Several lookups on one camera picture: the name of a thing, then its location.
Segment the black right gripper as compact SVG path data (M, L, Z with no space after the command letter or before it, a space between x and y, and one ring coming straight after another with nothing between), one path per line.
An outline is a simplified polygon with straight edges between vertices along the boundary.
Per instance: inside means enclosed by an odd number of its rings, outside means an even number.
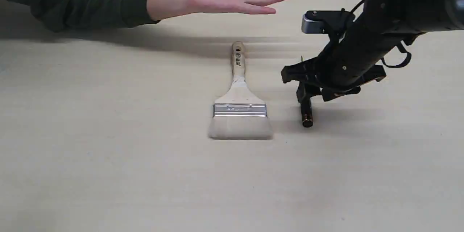
M297 81L297 101L303 103L314 96L322 96L323 101L337 99L346 95L355 95L361 91L361 85L386 77L384 67L373 65L369 69L352 69L346 66L333 67L323 55L307 59L312 62L311 81L305 79L304 63L287 65L281 71L283 83Z

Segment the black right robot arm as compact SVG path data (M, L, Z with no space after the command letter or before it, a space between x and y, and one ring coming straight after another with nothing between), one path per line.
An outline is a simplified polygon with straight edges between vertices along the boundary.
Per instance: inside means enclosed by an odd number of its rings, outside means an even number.
M358 17L344 8L303 14L302 32L326 34L329 42L316 57L283 67L283 83L299 82L299 102L357 94L362 85L386 77L384 57L394 48L406 58L389 67L405 67L412 55L404 46L419 36L463 30L463 0L361 0L360 6Z

